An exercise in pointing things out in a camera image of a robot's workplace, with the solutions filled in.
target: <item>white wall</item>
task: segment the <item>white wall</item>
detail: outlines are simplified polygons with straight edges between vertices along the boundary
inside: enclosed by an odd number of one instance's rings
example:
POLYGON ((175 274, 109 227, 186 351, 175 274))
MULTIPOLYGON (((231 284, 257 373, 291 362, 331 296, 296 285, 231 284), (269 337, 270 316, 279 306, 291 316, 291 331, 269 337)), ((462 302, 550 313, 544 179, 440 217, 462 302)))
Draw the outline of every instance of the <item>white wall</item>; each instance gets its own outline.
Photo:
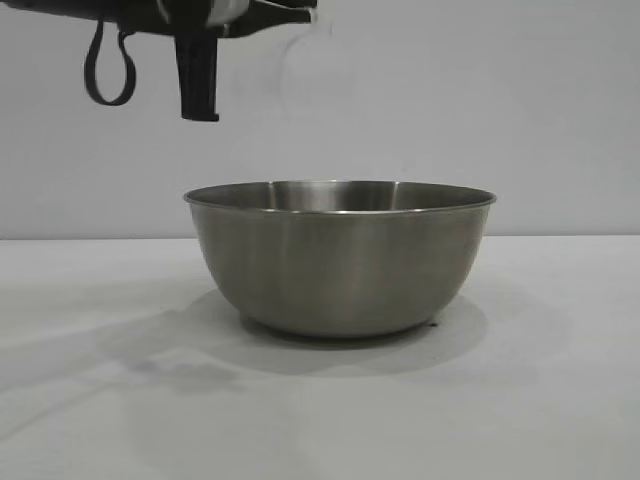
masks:
POLYGON ((225 44, 219 125, 179 119, 168 39, 130 40, 139 90, 106 109, 82 85, 93 25, 0 8, 0 236, 186 236, 184 191, 292 178, 490 189, 498 234, 640 233, 640 2, 332 4, 353 115, 230 110, 238 59, 293 27, 225 44))

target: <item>metal bowl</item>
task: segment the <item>metal bowl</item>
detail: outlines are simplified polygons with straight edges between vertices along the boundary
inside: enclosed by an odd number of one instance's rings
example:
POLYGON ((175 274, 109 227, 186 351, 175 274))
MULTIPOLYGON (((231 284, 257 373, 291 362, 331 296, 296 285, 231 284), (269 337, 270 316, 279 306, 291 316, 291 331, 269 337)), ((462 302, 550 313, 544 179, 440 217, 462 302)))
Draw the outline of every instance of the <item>metal bowl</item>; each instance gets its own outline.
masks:
POLYGON ((333 338, 417 326, 458 293, 491 193, 402 182, 265 182, 188 193, 205 260, 242 314, 333 338))

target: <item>white table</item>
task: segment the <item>white table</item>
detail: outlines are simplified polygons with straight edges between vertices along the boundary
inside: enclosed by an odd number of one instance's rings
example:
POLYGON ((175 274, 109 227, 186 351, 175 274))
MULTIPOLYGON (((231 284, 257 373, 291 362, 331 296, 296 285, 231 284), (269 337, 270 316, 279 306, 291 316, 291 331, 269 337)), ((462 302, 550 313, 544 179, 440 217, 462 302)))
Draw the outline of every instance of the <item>white table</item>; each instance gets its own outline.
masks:
POLYGON ((0 479, 640 478, 640 237, 488 238, 440 326, 238 321, 193 240, 0 243, 0 479))

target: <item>bowl rim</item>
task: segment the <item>bowl rim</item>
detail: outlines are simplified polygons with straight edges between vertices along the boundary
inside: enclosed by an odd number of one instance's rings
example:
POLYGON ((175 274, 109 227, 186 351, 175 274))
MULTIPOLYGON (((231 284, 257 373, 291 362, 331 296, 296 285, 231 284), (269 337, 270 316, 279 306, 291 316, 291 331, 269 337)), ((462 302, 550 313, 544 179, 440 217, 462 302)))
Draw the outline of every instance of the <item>bowl rim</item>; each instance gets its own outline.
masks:
POLYGON ((427 183, 427 182, 405 182, 405 181, 385 181, 385 180, 274 180, 274 181, 263 181, 263 182, 239 182, 239 183, 229 183, 229 184, 221 184, 221 185, 212 185, 209 187, 197 188, 195 190, 191 190, 183 195, 183 199, 185 202, 190 205, 197 205, 201 207, 207 207, 215 210, 230 210, 237 212, 246 212, 246 213, 263 213, 263 214, 289 214, 289 215, 337 215, 337 216, 384 216, 384 215, 402 215, 402 214, 421 214, 421 213, 447 213, 447 212, 458 212, 460 210, 474 210, 478 208, 488 207, 498 201, 498 197, 487 190, 482 190, 473 187, 466 186, 458 186, 458 185, 450 185, 444 183, 427 183), (229 187, 250 187, 250 186, 258 186, 258 185, 278 185, 278 184, 313 184, 313 183, 323 183, 323 184, 331 184, 331 183, 340 183, 340 184, 348 184, 348 183, 378 183, 378 184, 396 184, 396 185, 416 185, 421 187, 445 187, 445 188, 453 188, 457 190, 466 190, 468 192, 473 192, 477 194, 482 194, 487 197, 486 200, 481 202, 474 202, 465 205, 455 205, 451 207, 432 207, 432 208, 413 208, 413 209, 401 209, 401 210, 284 210, 284 209, 274 209, 274 208, 259 208, 259 207, 243 207, 237 205, 223 205, 219 203, 212 202, 204 202, 202 200, 197 200, 194 198, 196 195, 210 191, 216 190, 220 188, 229 188, 229 187))

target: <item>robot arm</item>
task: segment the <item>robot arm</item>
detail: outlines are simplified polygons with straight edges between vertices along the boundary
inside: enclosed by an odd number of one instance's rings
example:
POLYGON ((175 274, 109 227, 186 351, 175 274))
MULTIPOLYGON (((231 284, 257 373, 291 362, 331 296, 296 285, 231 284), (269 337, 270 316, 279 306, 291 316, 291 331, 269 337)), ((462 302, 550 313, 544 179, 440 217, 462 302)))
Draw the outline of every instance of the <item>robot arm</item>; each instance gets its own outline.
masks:
POLYGON ((217 122, 218 41, 251 35, 271 27, 310 23, 317 0, 0 0, 9 7, 94 20, 97 30, 85 61, 89 96, 101 105, 120 106, 135 91, 137 73, 125 40, 141 32, 172 36, 182 98, 182 117, 217 122), (96 63, 104 22, 118 25, 118 45, 126 67, 123 92, 105 100, 96 81, 96 63))

